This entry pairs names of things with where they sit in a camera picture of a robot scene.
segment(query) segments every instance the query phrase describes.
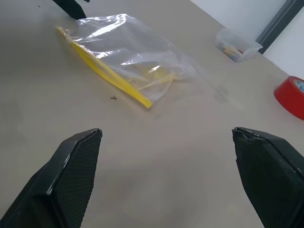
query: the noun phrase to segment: black object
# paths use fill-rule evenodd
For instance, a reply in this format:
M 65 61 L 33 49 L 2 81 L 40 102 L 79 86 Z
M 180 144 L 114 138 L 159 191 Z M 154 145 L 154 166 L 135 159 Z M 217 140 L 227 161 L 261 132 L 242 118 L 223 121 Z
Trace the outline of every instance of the black object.
M 92 129 L 64 140 L 28 181 L 1 228 L 80 228 L 94 185 L 102 138 Z
M 63 9 L 70 17 L 78 20 L 86 18 L 81 6 L 75 0 L 53 0 L 61 9 Z
M 304 158 L 285 139 L 237 127 L 240 177 L 265 228 L 304 227 Z
M 287 25 L 304 7 L 303 0 L 287 0 L 284 6 L 279 10 L 271 22 L 267 25 L 261 35 L 257 38 L 257 43 L 263 48 L 259 50 L 261 54 L 265 53 L 271 44 L 278 38 Z

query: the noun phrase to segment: beige table surface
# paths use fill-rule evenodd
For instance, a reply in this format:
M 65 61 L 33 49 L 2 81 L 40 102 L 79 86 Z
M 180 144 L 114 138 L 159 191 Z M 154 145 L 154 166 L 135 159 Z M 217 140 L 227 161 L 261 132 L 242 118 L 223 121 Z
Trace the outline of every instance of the beige table surface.
M 225 56 L 213 45 L 222 26 L 190 0 L 91 1 L 83 4 L 88 17 L 143 20 L 192 56 L 207 80 L 176 83 L 146 110 L 68 51 L 54 26 L 73 20 L 54 2 L 1 1 L 0 216 L 62 140 L 100 127 L 82 227 L 262 227 L 231 129 L 267 131 L 304 151 L 304 122 L 273 96 L 287 75 L 261 55 L 244 63 Z

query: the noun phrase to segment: clear plastic box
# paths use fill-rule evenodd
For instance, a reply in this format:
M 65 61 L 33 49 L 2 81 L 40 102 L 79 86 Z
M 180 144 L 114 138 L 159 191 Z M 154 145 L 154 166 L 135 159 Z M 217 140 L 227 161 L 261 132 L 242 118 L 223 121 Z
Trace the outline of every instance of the clear plastic box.
M 249 60 L 262 48 L 255 41 L 247 40 L 227 28 L 216 35 L 215 46 L 236 62 Z

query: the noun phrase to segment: tape roll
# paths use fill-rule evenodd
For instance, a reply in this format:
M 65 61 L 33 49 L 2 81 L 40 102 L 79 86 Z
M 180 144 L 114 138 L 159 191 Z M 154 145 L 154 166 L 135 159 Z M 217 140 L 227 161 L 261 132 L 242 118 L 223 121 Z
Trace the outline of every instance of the tape roll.
M 287 111 L 304 120 L 304 80 L 289 76 L 274 95 Z

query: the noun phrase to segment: plastic bag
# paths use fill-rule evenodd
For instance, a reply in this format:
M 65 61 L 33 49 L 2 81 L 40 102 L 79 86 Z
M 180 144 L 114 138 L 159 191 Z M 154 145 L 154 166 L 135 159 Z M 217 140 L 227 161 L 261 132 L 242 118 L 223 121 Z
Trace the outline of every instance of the plastic bag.
M 76 29 L 57 29 L 97 74 L 147 108 L 174 80 L 195 73 L 173 44 L 126 14 L 80 19 Z

